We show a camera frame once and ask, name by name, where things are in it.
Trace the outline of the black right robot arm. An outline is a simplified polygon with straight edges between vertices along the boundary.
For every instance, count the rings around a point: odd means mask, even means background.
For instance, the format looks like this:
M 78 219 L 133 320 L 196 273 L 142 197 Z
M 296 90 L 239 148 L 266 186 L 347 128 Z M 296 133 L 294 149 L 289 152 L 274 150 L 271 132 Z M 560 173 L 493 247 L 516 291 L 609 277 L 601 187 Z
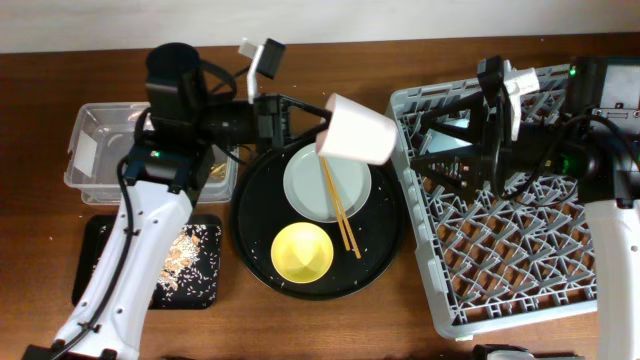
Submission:
M 522 96 L 541 88 L 535 69 L 486 59 L 479 91 L 417 118 L 424 133 L 463 146 L 410 162 L 465 201 L 485 185 L 497 199 L 514 201 L 542 175 L 575 179 L 595 250 L 601 359 L 639 356 L 639 130 L 595 110 L 638 103 L 638 71 L 636 58 L 577 58 L 558 119 L 536 125 L 521 109 Z

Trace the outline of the light blue cup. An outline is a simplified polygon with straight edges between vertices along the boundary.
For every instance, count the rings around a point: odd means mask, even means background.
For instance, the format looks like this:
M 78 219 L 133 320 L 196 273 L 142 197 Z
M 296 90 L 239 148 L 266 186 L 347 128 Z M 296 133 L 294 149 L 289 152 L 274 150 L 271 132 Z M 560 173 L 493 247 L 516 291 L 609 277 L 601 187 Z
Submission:
M 445 124 L 466 129 L 468 127 L 469 120 L 458 119 L 455 121 L 446 122 Z M 430 136 L 430 139 L 431 139 L 431 141 L 429 142 L 429 145 L 427 146 L 427 151 L 429 153 L 448 151 L 448 150 L 471 145 L 471 143 L 467 141 L 454 138 L 449 135 L 445 135 L 441 132 L 435 131 L 434 129 L 429 129 L 427 134 Z

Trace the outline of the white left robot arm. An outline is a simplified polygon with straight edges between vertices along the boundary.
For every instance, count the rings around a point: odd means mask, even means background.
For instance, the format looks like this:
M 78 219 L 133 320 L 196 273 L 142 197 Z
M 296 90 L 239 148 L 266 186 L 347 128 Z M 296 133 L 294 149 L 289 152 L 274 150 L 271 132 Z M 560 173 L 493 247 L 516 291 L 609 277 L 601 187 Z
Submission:
M 51 346 L 30 345 L 26 359 L 136 359 L 145 316 L 170 247 L 189 221 L 222 150 L 253 144 L 280 150 L 296 142 L 290 108 L 322 118 L 303 139 L 327 129 L 329 110 L 283 94 L 261 95 L 256 77 L 274 78 L 286 50 L 267 39 L 242 42 L 247 96 L 234 75 L 185 43 L 167 43 L 146 59 L 149 105 L 134 144 L 116 166 L 121 202 L 88 286 Z

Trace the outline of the wooden chopstick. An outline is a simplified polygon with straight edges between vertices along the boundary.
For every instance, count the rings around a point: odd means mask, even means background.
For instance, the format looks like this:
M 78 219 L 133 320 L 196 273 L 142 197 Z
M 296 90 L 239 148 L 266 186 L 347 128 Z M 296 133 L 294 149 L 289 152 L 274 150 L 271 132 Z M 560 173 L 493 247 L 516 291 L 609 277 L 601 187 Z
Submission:
M 331 174 L 329 171 L 329 166 L 328 163 L 326 161 L 326 159 L 324 157 L 320 157 L 320 163 L 321 163 L 321 167 L 323 169 L 324 172 L 324 176 L 326 178 L 326 182 L 327 182 L 327 187 L 328 187 L 328 191 L 329 191 L 329 195 L 331 197 L 331 201 L 333 204 L 333 208 L 334 208 L 334 212 L 335 212 L 335 217 L 336 217 L 336 222 L 339 226 L 340 229 L 340 233 L 343 239 L 343 243 L 345 246 L 346 251 L 350 251 L 351 250 L 351 246 L 350 246 L 350 242 L 346 233 L 346 229 L 344 227 L 343 221 L 342 221 L 342 212 L 340 210 L 339 204 L 338 204 L 338 200 L 339 197 L 336 193 L 334 184 L 333 184 L 333 180 L 331 178 Z
M 361 253 L 360 253 L 359 247 L 357 245 L 357 242 L 356 242 L 355 236 L 353 234 L 353 231 L 351 229 L 348 217 L 346 216 L 346 212 L 345 212 L 345 210 L 343 208 L 342 201 L 341 201 L 339 192 L 338 192 L 335 184 L 334 184 L 334 187 L 335 187 L 336 193 L 337 193 L 337 195 L 339 197 L 338 204 L 339 204 L 340 210 L 341 210 L 341 212 L 343 214 L 342 215 L 342 221 L 343 221 L 344 227 L 346 229 L 346 233 L 347 233 L 347 236 L 348 236 L 348 239 L 349 239 L 349 242 L 350 242 L 351 250 L 355 253 L 356 258 L 360 259 L 361 258 Z

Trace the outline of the light grey plate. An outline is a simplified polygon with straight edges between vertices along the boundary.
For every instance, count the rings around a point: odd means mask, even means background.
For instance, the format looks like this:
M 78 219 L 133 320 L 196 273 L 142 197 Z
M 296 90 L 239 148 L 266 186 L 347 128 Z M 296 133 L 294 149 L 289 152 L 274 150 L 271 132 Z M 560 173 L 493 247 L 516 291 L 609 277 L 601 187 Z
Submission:
M 351 217 L 367 202 L 372 175 L 365 163 L 327 158 L 332 180 L 339 192 L 346 215 Z M 288 161 L 283 188 L 289 204 L 305 218 L 320 223 L 335 223 L 334 207 L 316 145 L 308 144 Z

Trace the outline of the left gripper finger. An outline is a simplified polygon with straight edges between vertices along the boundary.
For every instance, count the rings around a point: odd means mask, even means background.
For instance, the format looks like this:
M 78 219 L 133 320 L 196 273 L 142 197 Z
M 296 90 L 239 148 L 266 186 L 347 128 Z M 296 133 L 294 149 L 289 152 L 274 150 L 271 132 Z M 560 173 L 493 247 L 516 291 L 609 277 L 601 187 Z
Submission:
M 321 132 L 326 131 L 329 128 L 329 124 L 327 122 L 320 123 L 309 130 L 306 130 L 299 134 L 294 134 L 290 132 L 287 138 L 287 145 L 293 146 L 294 144 L 305 141 L 309 138 L 315 138 Z
M 298 108 L 306 113 L 315 115 L 323 119 L 325 122 L 330 122 L 332 118 L 332 112 L 325 108 L 320 108 L 308 103 L 305 103 L 301 100 L 295 99 L 290 96 L 284 96 L 284 103 L 288 106 L 293 106 Z

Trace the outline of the gold foil wrapper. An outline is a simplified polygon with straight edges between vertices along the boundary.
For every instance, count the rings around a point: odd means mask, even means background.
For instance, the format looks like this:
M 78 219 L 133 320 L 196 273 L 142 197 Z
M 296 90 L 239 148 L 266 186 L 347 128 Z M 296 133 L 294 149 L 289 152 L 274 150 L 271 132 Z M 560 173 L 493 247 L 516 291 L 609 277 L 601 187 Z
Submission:
M 211 167 L 209 178 L 212 181 L 221 182 L 226 178 L 226 175 L 227 175 L 227 164 L 219 163 L 219 164 L 214 164 Z

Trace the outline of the yellow bowl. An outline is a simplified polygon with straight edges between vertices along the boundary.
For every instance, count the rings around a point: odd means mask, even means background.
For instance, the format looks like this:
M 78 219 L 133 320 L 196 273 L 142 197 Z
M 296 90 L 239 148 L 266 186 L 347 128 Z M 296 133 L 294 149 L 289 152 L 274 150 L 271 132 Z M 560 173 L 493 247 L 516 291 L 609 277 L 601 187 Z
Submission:
M 297 222 L 281 229 L 270 249 L 277 273 L 296 284 L 308 284 L 322 278 L 334 259 L 330 236 L 318 225 Z

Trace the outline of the pink cup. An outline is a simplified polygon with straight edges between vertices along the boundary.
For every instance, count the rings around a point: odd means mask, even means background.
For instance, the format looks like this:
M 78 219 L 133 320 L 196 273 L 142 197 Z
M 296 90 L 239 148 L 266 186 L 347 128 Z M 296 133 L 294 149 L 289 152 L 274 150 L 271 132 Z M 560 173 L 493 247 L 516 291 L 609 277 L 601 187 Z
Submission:
M 388 117 L 346 97 L 332 94 L 325 109 L 331 112 L 328 129 L 316 136 L 316 153 L 371 165 L 391 157 L 397 126 Z

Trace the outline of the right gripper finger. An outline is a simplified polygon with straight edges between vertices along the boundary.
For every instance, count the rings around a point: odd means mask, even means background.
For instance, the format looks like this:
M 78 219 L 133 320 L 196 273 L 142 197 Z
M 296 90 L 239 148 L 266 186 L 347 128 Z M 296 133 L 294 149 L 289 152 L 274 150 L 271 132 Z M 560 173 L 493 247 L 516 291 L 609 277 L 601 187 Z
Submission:
M 486 181 L 479 147 L 460 147 L 416 156 L 410 168 L 456 195 L 475 195 Z
M 463 110 L 470 111 L 469 123 L 466 128 L 437 121 L 440 117 L 454 115 Z M 423 113 L 419 122 L 425 130 L 433 129 L 454 138 L 481 138 L 485 125 L 484 95 L 481 92 L 476 92 L 442 108 Z

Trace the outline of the food scraps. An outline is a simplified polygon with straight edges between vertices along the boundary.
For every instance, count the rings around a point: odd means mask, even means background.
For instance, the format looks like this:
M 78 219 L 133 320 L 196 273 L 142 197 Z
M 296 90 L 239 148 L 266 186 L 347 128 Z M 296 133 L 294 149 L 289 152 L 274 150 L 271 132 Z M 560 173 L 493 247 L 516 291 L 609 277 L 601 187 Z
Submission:
M 207 309 L 217 299 L 222 229 L 217 224 L 185 225 L 164 262 L 151 309 Z

